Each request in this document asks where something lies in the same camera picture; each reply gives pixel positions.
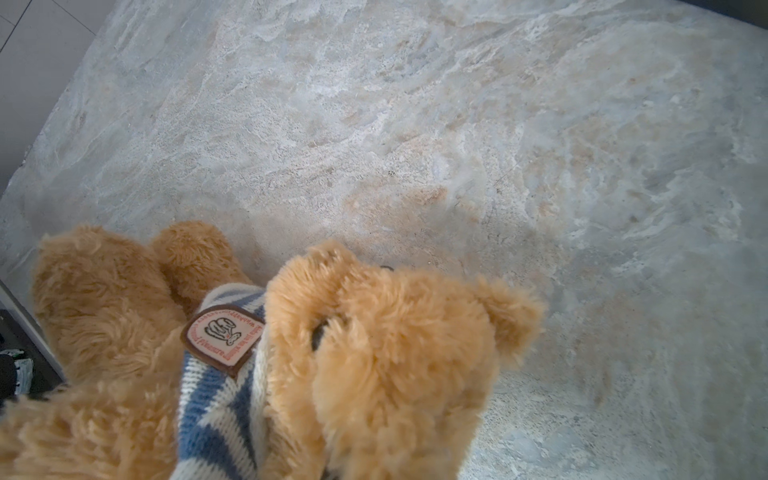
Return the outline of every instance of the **bear eye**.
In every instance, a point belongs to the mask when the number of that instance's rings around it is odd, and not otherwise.
[[[323,334],[326,332],[328,326],[328,319],[320,322],[318,326],[312,331],[312,351],[317,351],[320,348],[320,342],[323,340]]]
[[[320,480],[336,480],[339,476],[330,470],[328,470],[328,467],[325,467],[323,469],[323,475],[320,477]]]

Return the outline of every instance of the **bear ear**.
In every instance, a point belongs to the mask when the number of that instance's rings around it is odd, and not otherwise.
[[[306,250],[306,258],[317,266],[330,266],[336,263],[357,263],[357,257],[345,246],[334,239],[325,240],[322,243]]]
[[[544,331],[541,319],[546,305],[529,290],[510,288],[502,280],[488,282],[479,276],[474,289],[495,328],[496,349],[502,363],[520,365],[525,351]]]

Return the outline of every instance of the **gray tile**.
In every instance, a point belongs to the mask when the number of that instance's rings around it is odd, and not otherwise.
[[[8,40],[8,36],[12,31],[13,24],[8,20],[0,18],[0,49],[2,49],[3,44]]]
[[[29,0],[0,0],[0,17],[16,25],[27,5]]]
[[[52,0],[32,0],[0,51],[0,190],[22,163],[93,39]]]
[[[114,7],[114,0],[54,0],[54,2],[94,33],[98,33],[104,19]]]

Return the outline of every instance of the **brown fur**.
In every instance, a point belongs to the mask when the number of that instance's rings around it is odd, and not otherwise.
[[[150,248],[97,227],[45,240],[35,311],[70,386],[8,405],[0,475],[167,478],[179,331],[229,282],[250,281],[204,223],[169,227]],[[260,477],[318,480],[327,466],[342,480],[456,478],[500,359],[520,357],[542,312],[503,283],[391,272],[332,241],[292,259],[266,293],[270,452]]]
[[[47,402],[5,404],[0,478],[161,480],[173,471],[184,309],[247,277],[205,223],[173,225],[152,247],[87,226],[41,243],[35,312],[69,387]]]
[[[539,334],[523,290],[394,272],[326,242],[270,282],[270,457],[262,479],[456,478],[498,374]],[[311,350],[314,329],[328,322]]]

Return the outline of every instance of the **striped sweater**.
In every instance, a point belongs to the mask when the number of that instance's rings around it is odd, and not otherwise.
[[[264,318],[264,289],[229,283],[210,292],[199,311],[238,306]],[[237,379],[184,353],[179,398],[178,463],[171,480],[255,480],[266,456],[264,330]]]

